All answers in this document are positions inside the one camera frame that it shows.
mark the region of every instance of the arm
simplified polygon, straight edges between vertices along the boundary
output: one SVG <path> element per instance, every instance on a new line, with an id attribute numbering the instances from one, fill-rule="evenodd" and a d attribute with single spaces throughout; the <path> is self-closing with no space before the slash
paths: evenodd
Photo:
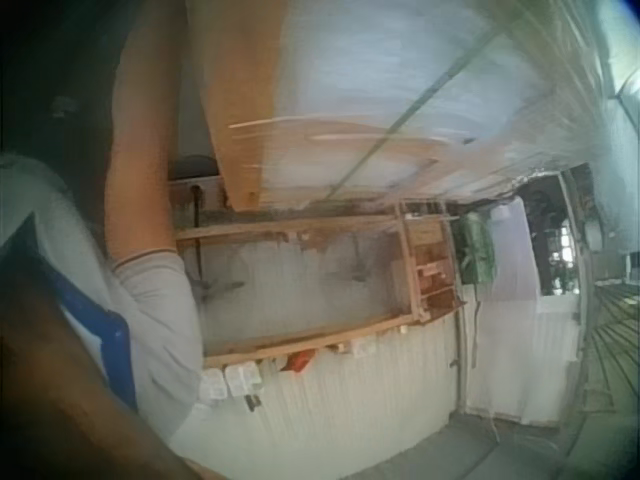
<path id="1" fill-rule="evenodd" d="M 121 54 L 105 187 L 106 244 L 116 263 L 148 251 L 175 250 L 167 171 L 185 29 L 183 2 L 148 0 Z"/>

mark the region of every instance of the person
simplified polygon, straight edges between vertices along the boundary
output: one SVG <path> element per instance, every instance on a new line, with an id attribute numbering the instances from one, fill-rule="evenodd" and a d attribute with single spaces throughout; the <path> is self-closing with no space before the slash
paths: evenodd
<path id="1" fill-rule="evenodd" d="M 121 53 L 104 197 L 108 258 L 53 172 L 0 159 L 5 469 L 197 478 L 165 445 L 197 398 L 202 366 L 167 182 L 185 30 L 183 2 L 148 0 Z"/>

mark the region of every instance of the white sleeve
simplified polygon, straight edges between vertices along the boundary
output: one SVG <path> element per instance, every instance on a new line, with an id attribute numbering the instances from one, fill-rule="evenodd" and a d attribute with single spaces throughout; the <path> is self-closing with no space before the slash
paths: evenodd
<path id="1" fill-rule="evenodd" d="M 152 252 L 116 268 L 115 275 L 135 303 L 121 313 L 131 332 L 138 410 L 169 438 L 197 399 L 203 361 L 184 263 L 174 252 Z"/>

